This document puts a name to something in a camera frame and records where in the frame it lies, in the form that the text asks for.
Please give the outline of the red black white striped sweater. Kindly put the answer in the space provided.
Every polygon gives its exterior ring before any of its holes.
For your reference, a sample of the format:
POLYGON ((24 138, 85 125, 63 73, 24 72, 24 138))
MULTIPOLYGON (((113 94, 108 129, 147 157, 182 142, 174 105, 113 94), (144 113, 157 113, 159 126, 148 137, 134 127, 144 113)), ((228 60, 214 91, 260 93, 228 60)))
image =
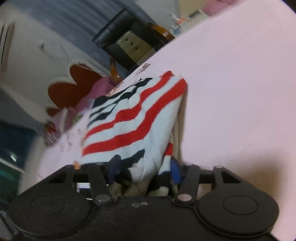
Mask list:
POLYGON ((168 71, 95 100, 82 163, 104 163, 114 196, 173 196, 181 183, 178 112, 186 81, 168 71))

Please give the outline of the red heart-shaped headboard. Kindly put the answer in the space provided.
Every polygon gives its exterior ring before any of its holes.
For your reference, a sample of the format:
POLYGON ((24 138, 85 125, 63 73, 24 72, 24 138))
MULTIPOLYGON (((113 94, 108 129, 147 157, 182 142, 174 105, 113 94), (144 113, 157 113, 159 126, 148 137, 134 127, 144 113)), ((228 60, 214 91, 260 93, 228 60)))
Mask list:
POLYGON ((58 81, 48 87, 48 96, 56 105, 55 108, 46 108, 49 116, 54 116, 60 109, 75 107, 95 82, 103 77, 85 64, 71 65, 69 72, 74 83, 58 81))

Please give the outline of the pink floral bed sheet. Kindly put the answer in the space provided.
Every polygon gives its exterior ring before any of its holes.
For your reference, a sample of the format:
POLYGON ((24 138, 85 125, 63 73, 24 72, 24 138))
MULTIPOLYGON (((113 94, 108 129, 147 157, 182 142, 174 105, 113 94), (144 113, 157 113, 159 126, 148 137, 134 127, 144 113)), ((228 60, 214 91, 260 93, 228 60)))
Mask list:
POLYGON ((275 197, 273 230, 295 239, 295 13, 283 1, 243 1, 177 37, 118 90, 171 70, 188 92, 180 156, 222 165, 275 197))

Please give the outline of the pink pillow bedding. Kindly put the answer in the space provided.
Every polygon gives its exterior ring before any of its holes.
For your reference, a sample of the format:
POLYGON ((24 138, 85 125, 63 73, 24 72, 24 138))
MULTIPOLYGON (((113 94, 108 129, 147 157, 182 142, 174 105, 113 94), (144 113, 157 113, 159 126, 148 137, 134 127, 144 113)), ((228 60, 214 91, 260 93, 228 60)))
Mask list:
POLYGON ((102 77, 95 82, 90 92, 75 107, 60 109, 46 125, 46 146, 54 145, 63 133, 76 125, 82 116, 92 108, 95 99, 107 95, 115 86, 111 77, 102 77))

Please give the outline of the grey window curtain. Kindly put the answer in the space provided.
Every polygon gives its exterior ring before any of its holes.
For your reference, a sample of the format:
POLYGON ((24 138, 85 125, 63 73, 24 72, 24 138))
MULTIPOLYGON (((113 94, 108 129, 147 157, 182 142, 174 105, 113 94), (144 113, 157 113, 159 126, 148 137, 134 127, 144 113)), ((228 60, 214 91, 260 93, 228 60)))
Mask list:
POLYGON ((107 68, 110 56, 94 42, 95 35, 121 10, 128 9, 144 22, 154 20, 134 1, 36 0, 6 1, 64 37, 107 68))

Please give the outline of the black leather office chair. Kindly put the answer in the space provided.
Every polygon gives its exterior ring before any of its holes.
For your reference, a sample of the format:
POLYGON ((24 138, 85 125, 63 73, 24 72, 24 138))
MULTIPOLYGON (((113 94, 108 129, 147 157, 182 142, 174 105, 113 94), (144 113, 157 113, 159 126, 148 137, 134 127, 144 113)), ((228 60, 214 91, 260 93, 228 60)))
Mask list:
POLYGON ((165 28, 144 23, 123 9, 95 35, 93 42, 109 54, 111 78, 119 84, 123 78, 116 69, 117 63, 132 73, 174 38, 165 28))

